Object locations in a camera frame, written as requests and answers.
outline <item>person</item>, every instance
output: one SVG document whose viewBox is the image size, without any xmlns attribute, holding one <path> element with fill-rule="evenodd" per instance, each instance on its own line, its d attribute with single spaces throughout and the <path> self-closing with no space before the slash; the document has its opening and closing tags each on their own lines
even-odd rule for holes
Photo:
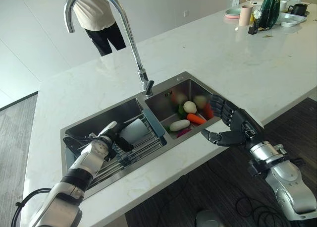
<svg viewBox="0 0 317 227">
<path fill-rule="evenodd" d="M 126 47 L 108 1 L 78 0 L 74 11 L 101 56 L 112 53 L 109 41 L 117 50 Z"/>
</svg>

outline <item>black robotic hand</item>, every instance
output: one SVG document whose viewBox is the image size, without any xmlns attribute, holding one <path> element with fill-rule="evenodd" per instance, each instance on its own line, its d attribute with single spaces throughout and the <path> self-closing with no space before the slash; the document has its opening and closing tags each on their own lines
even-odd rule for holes
<svg viewBox="0 0 317 227">
<path fill-rule="evenodd" d="M 219 95 L 212 95 L 210 105 L 213 114 L 220 117 L 231 131 L 213 133 L 203 130 L 203 136 L 219 146 L 245 145 L 251 149 L 264 141 L 264 129 L 243 109 Z"/>
</svg>

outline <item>green vase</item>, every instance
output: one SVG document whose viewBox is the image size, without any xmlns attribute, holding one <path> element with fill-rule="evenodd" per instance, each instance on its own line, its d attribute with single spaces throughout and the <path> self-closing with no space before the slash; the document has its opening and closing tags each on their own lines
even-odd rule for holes
<svg viewBox="0 0 317 227">
<path fill-rule="evenodd" d="M 262 16 L 259 21 L 259 30 L 268 30 L 276 23 L 279 15 L 281 0 L 264 0 L 261 6 Z"/>
</svg>

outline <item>double sink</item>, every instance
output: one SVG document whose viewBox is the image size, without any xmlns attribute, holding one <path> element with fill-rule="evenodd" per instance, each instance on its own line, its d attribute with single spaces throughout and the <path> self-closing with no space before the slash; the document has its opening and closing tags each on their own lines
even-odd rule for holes
<svg viewBox="0 0 317 227">
<path fill-rule="evenodd" d="M 154 86 L 152 91 L 153 95 L 150 97 L 139 93 L 61 130 L 62 170 L 65 174 L 76 160 L 76 156 L 87 145 L 78 142 L 70 143 L 67 147 L 63 141 L 65 135 L 85 137 L 91 133 L 98 134 L 112 121 L 123 123 L 136 118 L 139 118 L 148 129 L 148 133 L 133 144 L 134 149 L 130 152 L 113 146 L 117 152 L 116 157 L 104 162 L 86 191 L 86 198 L 219 120 L 204 106 L 209 104 L 212 94 L 218 93 L 188 72 L 180 73 Z M 184 118 L 179 112 L 179 105 L 186 100 L 193 101 L 197 97 L 203 101 L 203 105 L 197 107 L 196 115 L 207 122 L 201 125 L 191 123 L 191 130 L 183 135 L 179 132 L 170 132 L 170 124 Z"/>
</svg>

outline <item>white marble countertop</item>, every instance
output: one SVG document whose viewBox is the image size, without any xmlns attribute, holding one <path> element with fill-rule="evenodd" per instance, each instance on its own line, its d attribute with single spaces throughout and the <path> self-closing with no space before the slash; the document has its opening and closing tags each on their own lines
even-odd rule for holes
<svg viewBox="0 0 317 227">
<path fill-rule="evenodd" d="M 141 43 L 144 68 L 156 84 L 187 71 L 264 124 L 317 86 L 317 5 L 307 21 L 255 35 L 224 11 Z M 62 177 L 60 130 L 140 92 L 130 48 L 63 72 L 41 84 L 29 149 L 24 196 Z M 228 130 L 222 122 L 209 127 Z M 197 134 L 84 200 L 80 227 L 103 227 L 225 148 Z M 44 195 L 23 210 L 27 226 Z"/>
</svg>

